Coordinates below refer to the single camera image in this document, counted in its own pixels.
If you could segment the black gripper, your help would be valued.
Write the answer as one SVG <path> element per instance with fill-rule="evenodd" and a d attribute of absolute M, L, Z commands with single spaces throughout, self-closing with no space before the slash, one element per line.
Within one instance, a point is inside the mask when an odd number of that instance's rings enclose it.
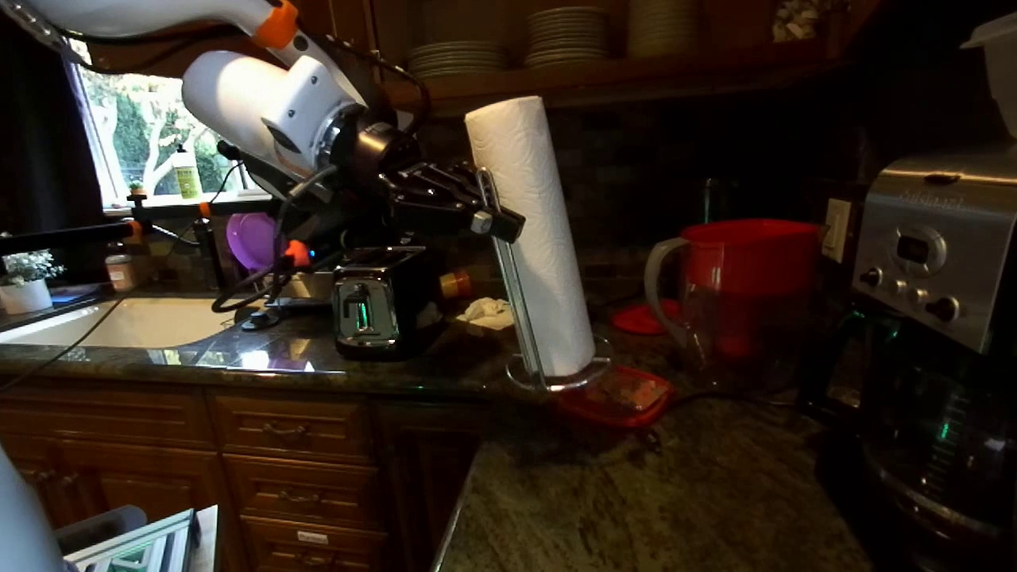
<path fill-rule="evenodd" d="M 387 222 L 412 237 L 475 231 L 501 243 L 521 237 L 526 218 L 515 209 L 478 209 L 480 201 L 501 205 L 501 188 L 488 168 L 460 163 L 443 168 L 415 163 L 379 171 L 373 182 L 385 205 Z"/>

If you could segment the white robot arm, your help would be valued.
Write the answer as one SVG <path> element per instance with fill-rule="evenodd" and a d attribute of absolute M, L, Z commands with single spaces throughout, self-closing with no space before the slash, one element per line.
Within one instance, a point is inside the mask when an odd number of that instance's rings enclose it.
<path fill-rule="evenodd" d="M 365 226 L 381 243 L 421 228 L 515 243 L 526 228 L 480 178 L 422 163 L 392 101 L 305 35 L 289 0 L 3 0 L 3 14 L 62 55 L 71 40 L 131 41 L 208 20 L 244 32 L 275 64 L 205 52 L 182 76 L 182 101 L 248 163 L 289 178 L 289 209 L 320 188 L 302 220 L 312 239 Z"/>

